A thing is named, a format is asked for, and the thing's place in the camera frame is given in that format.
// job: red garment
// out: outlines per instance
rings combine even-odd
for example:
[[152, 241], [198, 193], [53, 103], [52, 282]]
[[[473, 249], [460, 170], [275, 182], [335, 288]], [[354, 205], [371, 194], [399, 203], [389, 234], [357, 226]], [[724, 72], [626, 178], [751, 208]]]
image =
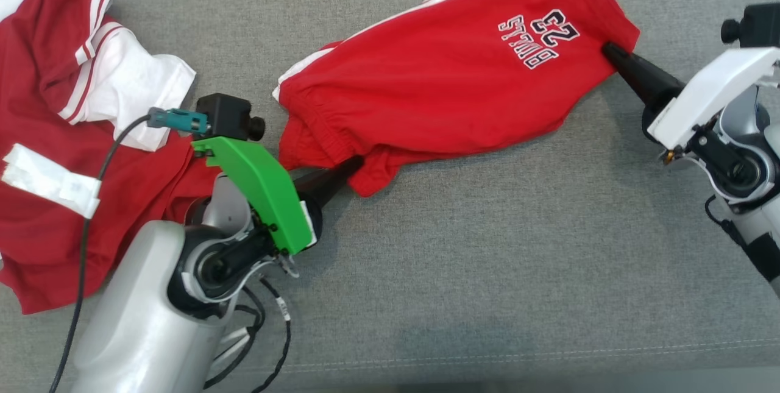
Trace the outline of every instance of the red garment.
[[[80, 74], [101, 56], [96, 35], [108, 38], [111, 29], [124, 29], [103, 16], [105, 3], [0, 0], [0, 158], [19, 143], [76, 174], [98, 175], [114, 126], [69, 124], [63, 112], [70, 106], [69, 116], [83, 116], [83, 102], [73, 99], [95, 90]], [[87, 295], [100, 287], [142, 224], [182, 221], [193, 199], [211, 193], [218, 170], [191, 155], [190, 139], [173, 133], [156, 152], [127, 146], [116, 152], [90, 227]], [[83, 218], [2, 182], [0, 202], [0, 282], [14, 290], [22, 312], [74, 302]]]
[[407, 163], [531, 140], [613, 73], [604, 43], [638, 36], [615, 0], [428, 0], [282, 76], [280, 161], [363, 155], [350, 184], [370, 196]]

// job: white stitching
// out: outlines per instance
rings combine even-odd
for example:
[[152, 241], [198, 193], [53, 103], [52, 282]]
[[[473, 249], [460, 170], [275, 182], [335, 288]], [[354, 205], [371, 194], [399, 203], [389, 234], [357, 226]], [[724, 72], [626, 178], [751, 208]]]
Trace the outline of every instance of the white stitching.
[[[747, 342], [747, 341], [767, 341], [767, 340], [744, 340], [744, 341], [735, 341], [735, 342]], [[686, 353], [686, 352], [713, 352], [716, 350], [747, 349], [747, 348], [769, 347], [769, 346], [777, 346], [777, 345], [780, 345], [780, 343], [768, 343], [762, 345], [740, 345], [740, 346], [720, 347], [720, 348], [712, 348], [712, 349], [671, 350], [665, 352], [622, 353], [622, 354], [585, 355], [585, 356], [559, 356], [557, 358], [517, 358], [517, 359], [496, 359], [496, 360], [489, 360], [489, 361], [481, 360], [481, 361], [459, 361], [459, 362], [446, 362], [446, 363], [413, 363], [413, 364], [387, 364], [387, 365], [375, 365], [375, 366], [331, 367], [325, 369], [309, 369], [309, 370], [293, 369], [293, 370], [284, 370], [284, 372], [289, 374], [302, 374], [302, 373], [310, 373], [310, 372], [328, 372], [328, 371], [337, 371], [337, 370], [397, 369], [403, 367], [419, 367], [419, 366], [457, 366], [463, 364], [522, 363], [526, 361], [556, 361], [560, 359], [585, 359], [585, 358], [599, 358], [599, 357], [607, 358], [613, 356], [666, 355], [671, 353]], [[456, 356], [456, 357], [442, 358], [442, 359], [459, 359], [459, 358], [470, 358], [470, 357]]]
[[454, 359], [490, 359], [490, 358], [506, 359], [506, 358], [523, 358], [527, 356], [576, 355], [580, 353], [635, 352], [635, 351], [658, 350], [658, 349], [681, 349], [681, 348], [689, 348], [689, 347], [735, 345], [739, 343], [756, 343], [761, 341], [778, 341], [778, 340], [780, 340], [780, 338], [761, 338], [756, 340], [721, 341], [718, 343], [705, 343], [700, 345], [671, 345], [671, 346], [655, 346], [655, 347], [636, 347], [636, 348], [627, 348], [627, 349], [574, 350], [574, 351], [563, 351], [563, 352], [519, 353], [514, 355], [433, 356], [429, 358], [374, 359], [374, 360], [352, 361], [352, 362], [341, 362], [341, 363], [287, 364], [287, 366], [288, 367], [358, 366], [360, 364], [411, 363], [413, 361], [440, 361], [440, 360], [454, 360]]

